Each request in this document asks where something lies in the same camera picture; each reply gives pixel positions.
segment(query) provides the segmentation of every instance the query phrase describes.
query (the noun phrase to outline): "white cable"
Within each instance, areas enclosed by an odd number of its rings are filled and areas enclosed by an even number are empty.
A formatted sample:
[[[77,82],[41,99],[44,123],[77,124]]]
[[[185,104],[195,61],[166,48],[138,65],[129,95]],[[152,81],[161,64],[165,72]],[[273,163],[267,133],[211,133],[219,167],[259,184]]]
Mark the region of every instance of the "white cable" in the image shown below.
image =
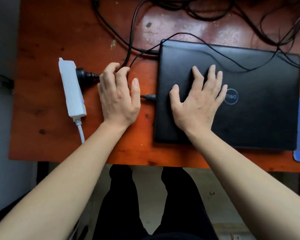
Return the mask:
[[[81,127],[81,124],[82,124],[81,118],[74,119],[74,122],[78,127],[80,138],[81,138],[81,143],[83,144],[84,143],[84,132],[83,132],[82,127]]]

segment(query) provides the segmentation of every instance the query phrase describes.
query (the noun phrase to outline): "orange wooden desk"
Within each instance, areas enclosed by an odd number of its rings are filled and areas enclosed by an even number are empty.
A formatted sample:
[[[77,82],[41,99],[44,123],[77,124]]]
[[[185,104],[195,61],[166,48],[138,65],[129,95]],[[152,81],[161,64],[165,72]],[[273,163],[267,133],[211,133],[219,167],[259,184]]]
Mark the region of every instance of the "orange wooden desk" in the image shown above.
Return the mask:
[[[100,0],[100,12],[128,40],[132,14],[139,2]],[[275,4],[275,0],[269,0],[267,5],[263,2],[254,7],[244,3],[242,6],[257,24]],[[291,18],[287,12],[276,13],[266,21],[266,32],[274,38],[278,36],[280,25],[281,32],[287,32]],[[233,13],[208,23],[195,20],[184,11],[171,12],[151,4],[140,9],[134,46],[151,48],[176,32],[193,33],[211,44],[274,49],[260,41]],[[196,41],[185,35],[176,39]],[[300,54],[300,33],[292,52]],[[110,62],[122,63],[125,56],[126,47],[96,18],[90,0],[22,0],[9,158],[61,162],[80,146],[77,127],[67,113],[59,57],[73,60],[86,71],[101,73]],[[129,77],[139,79],[142,94],[155,94],[157,61],[139,58]],[[103,116],[97,87],[85,90],[83,96],[87,116],[83,118],[82,127],[87,139],[103,121]],[[192,146],[154,144],[154,115],[155,105],[142,102],[136,122],[118,142],[108,163],[208,167]],[[293,160],[292,152],[250,149],[240,152],[264,170],[300,172],[300,163]]]

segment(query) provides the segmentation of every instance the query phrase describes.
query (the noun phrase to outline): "gray wall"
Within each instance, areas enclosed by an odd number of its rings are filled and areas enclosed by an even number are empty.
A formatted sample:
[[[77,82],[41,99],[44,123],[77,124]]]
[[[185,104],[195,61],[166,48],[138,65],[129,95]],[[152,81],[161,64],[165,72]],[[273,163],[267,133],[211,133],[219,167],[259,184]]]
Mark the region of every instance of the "gray wall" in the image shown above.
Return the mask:
[[[0,0],[0,74],[15,74],[20,0]],[[0,210],[36,184],[36,162],[8,159],[13,96],[0,88]]]

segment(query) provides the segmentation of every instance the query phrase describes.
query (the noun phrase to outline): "leg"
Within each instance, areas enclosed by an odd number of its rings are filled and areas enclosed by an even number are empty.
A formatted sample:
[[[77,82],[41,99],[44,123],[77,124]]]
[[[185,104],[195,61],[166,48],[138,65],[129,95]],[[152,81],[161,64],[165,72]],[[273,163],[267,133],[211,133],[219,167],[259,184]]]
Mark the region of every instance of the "leg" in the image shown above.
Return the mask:
[[[113,165],[109,174],[110,190],[102,201],[92,239],[139,240],[147,237],[139,216],[131,169],[127,165]]]
[[[161,179],[168,196],[161,224],[154,235],[184,232],[203,239],[218,240],[191,176],[182,168],[164,167]]]

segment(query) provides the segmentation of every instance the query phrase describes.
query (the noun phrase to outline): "black laptop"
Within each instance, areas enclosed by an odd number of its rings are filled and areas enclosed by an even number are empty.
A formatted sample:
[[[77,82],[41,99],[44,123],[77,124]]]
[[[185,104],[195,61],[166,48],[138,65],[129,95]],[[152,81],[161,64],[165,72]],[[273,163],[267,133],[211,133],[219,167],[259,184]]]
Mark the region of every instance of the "black laptop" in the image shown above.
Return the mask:
[[[212,45],[220,53],[246,68],[257,67],[273,52],[248,48]],[[288,54],[300,64],[300,56]],[[172,117],[169,92],[179,85],[183,102],[192,85],[191,68],[196,66],[206,77],[216,65],[228,84],[225,101],[216,112],[212,131],[236,148],[294,150],[297,141],[300,68],[288,64],[278,54],[268,64],[245,72],[238,65],[201,43],[168,40],[160,46],[154,141],[190,143]]]

